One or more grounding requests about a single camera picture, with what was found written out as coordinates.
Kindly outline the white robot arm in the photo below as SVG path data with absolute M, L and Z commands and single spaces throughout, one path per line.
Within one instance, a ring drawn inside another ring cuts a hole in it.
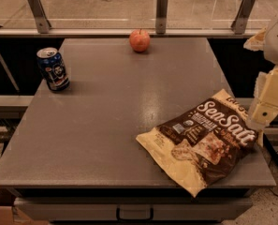
M 244 48 L 262 50 L 264 58 L 274 64 L 269 72 L 259 72 L 254 99 L 249 107 L 246 125 L 258 131 L 258 143 L 263 144 L 263 131 L 278 115 L 278 12 L 266 28 L 250 37 Z

